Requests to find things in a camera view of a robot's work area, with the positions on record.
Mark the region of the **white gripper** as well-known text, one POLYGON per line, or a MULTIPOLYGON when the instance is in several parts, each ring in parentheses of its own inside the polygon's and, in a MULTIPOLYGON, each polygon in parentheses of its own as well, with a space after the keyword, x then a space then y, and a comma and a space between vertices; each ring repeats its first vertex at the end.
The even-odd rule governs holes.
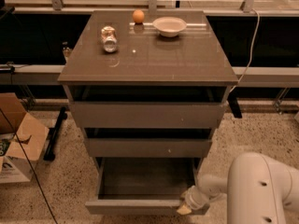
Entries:
POLYGON ((196 186, 191 186, 188 190, 182 192, 180 199, 185 199, 185 203, 177 209, 177 213, 182 216, 188 215, 192 210, 199 210, 209 204, 208 196, 196 186))

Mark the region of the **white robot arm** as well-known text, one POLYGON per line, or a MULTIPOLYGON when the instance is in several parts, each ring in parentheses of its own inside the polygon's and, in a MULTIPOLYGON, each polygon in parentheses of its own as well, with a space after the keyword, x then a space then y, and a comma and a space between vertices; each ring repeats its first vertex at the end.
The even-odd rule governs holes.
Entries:
POLYGON ((188 215, 227 198, 227 224, 286 224, 286 210, 299 212, 299 170, 261 153, 237 156, 224 178, 202 175, 182 193, 177 209, 188 215))

